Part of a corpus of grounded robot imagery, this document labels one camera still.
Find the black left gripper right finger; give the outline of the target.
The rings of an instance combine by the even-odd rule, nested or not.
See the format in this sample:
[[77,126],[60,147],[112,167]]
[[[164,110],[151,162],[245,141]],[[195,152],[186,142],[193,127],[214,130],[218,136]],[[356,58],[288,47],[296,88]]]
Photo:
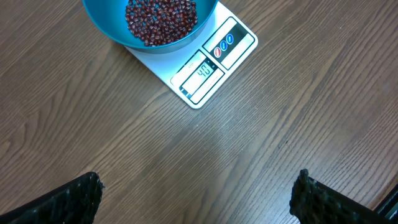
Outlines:
[[301,224],[391,224],[392,220],[311,178],[302,169],[292,187],[290,214]]

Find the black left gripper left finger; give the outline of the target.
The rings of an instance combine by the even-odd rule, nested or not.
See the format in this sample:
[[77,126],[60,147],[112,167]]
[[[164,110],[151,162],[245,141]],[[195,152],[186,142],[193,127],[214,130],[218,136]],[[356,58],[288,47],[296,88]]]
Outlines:
[[92,224],[104,185],[87,172],[51,192],[1,215],[2,224]]

